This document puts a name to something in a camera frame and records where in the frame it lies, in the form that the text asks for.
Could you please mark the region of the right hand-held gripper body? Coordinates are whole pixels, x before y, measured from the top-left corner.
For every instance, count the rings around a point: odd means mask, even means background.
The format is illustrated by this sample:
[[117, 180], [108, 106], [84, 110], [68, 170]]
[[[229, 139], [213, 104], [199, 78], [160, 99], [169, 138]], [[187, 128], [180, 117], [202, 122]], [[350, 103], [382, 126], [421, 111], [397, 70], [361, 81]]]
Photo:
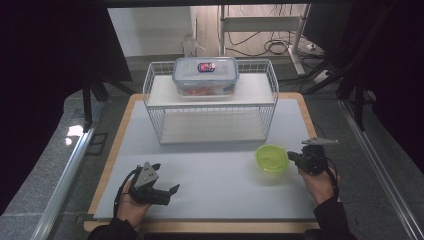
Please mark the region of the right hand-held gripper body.
[[298, 157], [301, 158], [301, 161], [295, 165], [310, 175], [319, 175], [328, 167], [327, 157], [323, 146], [338, 143], [338, 140], [319, 137], [303, 140], [303, 148], [301, 149], [301, 152], [298, 153]]

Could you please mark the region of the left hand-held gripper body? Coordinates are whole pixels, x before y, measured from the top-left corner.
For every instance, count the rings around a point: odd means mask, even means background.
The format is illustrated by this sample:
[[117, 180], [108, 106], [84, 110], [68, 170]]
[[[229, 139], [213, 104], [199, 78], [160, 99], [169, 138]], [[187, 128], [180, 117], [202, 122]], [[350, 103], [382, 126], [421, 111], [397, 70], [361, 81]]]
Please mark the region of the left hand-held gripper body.
[[139, 204], [168, 205], [171, 194], [154, 188], [158, 179], [157, 170], [154, 170], [149, 162], [138, 166], [131, 180], [129, 195]]

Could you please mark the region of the green round lidded container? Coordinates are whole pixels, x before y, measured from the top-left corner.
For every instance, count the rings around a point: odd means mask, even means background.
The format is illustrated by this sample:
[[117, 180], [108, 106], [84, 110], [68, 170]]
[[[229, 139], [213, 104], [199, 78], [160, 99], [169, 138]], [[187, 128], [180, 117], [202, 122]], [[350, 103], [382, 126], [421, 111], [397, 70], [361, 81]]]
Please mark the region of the green round lidded container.
[[269, 173], [280, 173], [289, 166], [287, 151], [280, 146], [266, 144], [255, 152], [257, 166]]

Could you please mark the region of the white wire shelf rack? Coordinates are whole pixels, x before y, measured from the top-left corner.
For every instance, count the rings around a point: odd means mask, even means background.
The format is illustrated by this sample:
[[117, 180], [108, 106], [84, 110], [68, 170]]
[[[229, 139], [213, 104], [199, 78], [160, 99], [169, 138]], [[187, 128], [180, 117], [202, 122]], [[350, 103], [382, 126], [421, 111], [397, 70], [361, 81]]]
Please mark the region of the white wire shelf rack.
[[267, 139], [279, 94], [269, 60], [236, 60], [239, 80], [229, 97], [181, 96], [172, 80], [175, 61], [152, 62], [143, 85], [144, 103], [160, 143]]

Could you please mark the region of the clear rectangular lidded food container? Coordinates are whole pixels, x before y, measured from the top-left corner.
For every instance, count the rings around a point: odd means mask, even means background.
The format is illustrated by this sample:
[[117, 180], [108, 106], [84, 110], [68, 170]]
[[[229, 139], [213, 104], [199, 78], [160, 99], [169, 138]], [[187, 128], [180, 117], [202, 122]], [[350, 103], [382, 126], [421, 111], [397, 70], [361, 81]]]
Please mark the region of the clear rectangular lidded food container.
[[178, 58], [172, 80], [183, 97], [229, 97], [239, 80], [238, 64], [232, 57]]

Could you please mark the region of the person's left hand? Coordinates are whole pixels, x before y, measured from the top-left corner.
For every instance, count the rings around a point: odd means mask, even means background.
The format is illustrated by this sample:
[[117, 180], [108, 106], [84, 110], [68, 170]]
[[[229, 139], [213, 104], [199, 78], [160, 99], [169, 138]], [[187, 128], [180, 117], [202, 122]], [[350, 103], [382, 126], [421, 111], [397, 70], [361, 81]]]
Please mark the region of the person's left hand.
[[120, 195], [116, 217], [122, 221], [127, 221], [134, 230], [138, 231], [150, 208], [149, 204], [139, 204], [129, 195], [130, 181], [124, 185]]

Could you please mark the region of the pale grey table mat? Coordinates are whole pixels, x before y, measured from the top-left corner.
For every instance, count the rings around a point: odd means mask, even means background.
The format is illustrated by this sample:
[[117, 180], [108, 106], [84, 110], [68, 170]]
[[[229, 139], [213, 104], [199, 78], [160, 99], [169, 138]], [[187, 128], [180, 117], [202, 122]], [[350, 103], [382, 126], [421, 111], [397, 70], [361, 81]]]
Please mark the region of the pale grey table mat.
[[167, 206], [154, 205], [153, 220], [312, 219], [315, 203], [297, 167], [281, 173], [261, 170], [257, 143], [161, 145], [142, 101], [131, 111], [111, 176], [95, 211], [113, 215], [113, 203], [125, 177], [145, 162], [161, 165], [155, 187], [178, 192]]

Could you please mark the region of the black metal stand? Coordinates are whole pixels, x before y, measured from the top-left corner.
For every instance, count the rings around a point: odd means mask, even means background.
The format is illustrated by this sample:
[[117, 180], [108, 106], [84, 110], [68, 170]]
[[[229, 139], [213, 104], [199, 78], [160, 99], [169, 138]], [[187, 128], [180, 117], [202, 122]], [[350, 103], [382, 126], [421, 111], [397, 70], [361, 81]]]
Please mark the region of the black metal stand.
[[123, 83], [113, 80], [105, 74], [92, 73], [87, 71], [82, 80], [83, 88], [83, 111], [84, 111], [84, 127], [83, 132], [87, 133], [94, 125], [93, 111], [91, 103], [91, 94], [97, 101], [106, 102], [109, 99], [109, 93], [104, 86], [105, 83], [123, 91], [128, 95], [135, 94], [135, 91]]
[[365, 130], [363, 123], [363, 107], [365, 103], [364, 99], [365, 84], [361, 74], [358, 75], [355, 84], [355, 108], [354, 108], [354, 120], [356, 125], [361, 131]]

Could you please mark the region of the white power strip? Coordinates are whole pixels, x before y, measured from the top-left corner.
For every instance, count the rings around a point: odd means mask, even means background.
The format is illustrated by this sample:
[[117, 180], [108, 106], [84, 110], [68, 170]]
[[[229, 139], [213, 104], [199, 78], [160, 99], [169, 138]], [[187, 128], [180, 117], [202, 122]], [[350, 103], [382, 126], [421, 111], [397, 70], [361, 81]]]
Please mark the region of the white power strip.
[[329, 70], [323, 70], [314, 78], [314, 82], [320, 83], [324, 81], [325, 79], [327, 79], [330, 75], [331, 75], [331, 72]]

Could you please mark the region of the black curtain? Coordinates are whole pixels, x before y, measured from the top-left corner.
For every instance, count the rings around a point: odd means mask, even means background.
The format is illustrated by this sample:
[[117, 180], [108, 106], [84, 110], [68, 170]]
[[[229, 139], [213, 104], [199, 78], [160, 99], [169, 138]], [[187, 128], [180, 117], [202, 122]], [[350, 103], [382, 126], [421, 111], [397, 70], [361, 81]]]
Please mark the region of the black curtain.
[[373, 111], [392, 137], [424, 164], [424, 0], [348, 0], [352, 10], [334, 61], [347, 65], [358, 52], [381, 5], [393, 8], [360, 62]]
[[0, 0], [0, 215], [48, 145], [65, 99], [130, 79], [105, 6]]

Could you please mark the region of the black square floor frame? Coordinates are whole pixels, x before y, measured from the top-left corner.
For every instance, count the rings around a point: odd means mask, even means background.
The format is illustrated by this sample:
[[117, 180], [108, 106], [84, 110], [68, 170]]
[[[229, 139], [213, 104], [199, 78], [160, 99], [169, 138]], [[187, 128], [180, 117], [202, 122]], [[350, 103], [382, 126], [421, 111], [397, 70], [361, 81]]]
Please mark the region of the black square floor frame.
[[108, 134], [107, 133], [96, 133], [92, 136], [87, 150], [85, 152], [88, 156], [99, 156], [103, 153], [107, 142]]

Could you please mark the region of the aluminium rail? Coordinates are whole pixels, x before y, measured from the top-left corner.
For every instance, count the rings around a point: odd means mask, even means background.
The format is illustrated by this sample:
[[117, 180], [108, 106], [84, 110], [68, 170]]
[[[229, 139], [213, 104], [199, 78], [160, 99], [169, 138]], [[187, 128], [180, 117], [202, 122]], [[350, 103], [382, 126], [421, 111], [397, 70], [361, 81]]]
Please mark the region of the aluminium rail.
[[105, 103], [98, 102], [93, 111], [93, 123], [78, 139], [71, 156], [60, 176], [56, 187], [48, 201], [48, 204], [40, 217], [40, 220], [30, 238], [30, 240], [47, 240], [54, 226], [54, 223], [59, 215], [60, 209], [66, 199], [72, 182], [77, 174], [79, 166], [87, 150], [91, 138], [98, 125], [100, 116], [104, 110]]
[[390, 201], [400, 223], [405, 229], [410, 240], [424, 240], [424, 228], [417, 222], [411, 208], [395, 186], [394, 181], [386, 170], [380, 156], [370, 142], [364, 130], [361, 130], [354, 119], [354, 111], [346, 100], [339, 100], [348, 124], [351, 127], [357, 141], [368, 159], [380, 185], [382, 186], [388, 200]]

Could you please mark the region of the white metal desk frame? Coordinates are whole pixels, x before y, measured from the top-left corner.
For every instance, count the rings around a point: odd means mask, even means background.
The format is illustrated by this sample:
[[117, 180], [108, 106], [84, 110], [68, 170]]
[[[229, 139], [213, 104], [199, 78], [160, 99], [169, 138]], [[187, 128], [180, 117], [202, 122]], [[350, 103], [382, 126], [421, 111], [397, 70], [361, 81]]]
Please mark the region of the white metal desk frame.
[[218, 7], [219, 13], [219, 55], [225, 55], [225, 34], [229, 32], [275, 32], [286, 31], [295, 33], [294, 42], [287, 47], [288, 54], [298, 76], [306, 73], [299, 60], [297, 50], [301, 35], [308, 17], [311, 5], [306, 4], [300, 16], [275, 16], [275, 17], [226, 17], [227, 5]]

